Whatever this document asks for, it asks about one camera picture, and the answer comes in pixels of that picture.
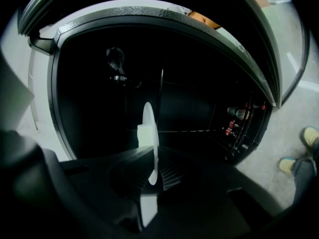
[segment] gray floor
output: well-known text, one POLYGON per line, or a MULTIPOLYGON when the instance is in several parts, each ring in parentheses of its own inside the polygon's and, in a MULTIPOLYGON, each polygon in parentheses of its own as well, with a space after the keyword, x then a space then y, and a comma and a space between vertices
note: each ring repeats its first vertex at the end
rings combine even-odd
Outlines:
MULTIPOLYGON (((282 82, 285 86, 296 74, 296 65, 299 66, 300 63, 298 52, 302 50, 300 29, 291 26, 293 20, 297 21, 292 10, 288 3, 274 5, 273 8, 264 11, 271 25, 276 23, 278 26, 278 22, 273 19, 275 13, 280 16, 281 13, 288 12, 285 17, 290 17, 280 22, 284 25, 278 27, 287 30, 285 32, 290 38, 286 42, 286 47, 283 42, 280 47, 282 82), (295 57, 295 65, 287 56, 288 52, 295 57)), ((280 38, 283 38, 278 33, 275 33, 275 36, 276 39, 279 38, 279 42, 280 38)), ((313 38, 308 64, 301 82, 286 104, 280 110, 273 111, 268 129, 258 149, 237 166, 241 172, 267 189, 283 208, 292 204, 295 185, 292 176, 278 169, 278 161, 285 156, 299 158, 307 155, 306 148, 299 139, 299 133, 310 125, 319 126, 319 50, 313 38)))

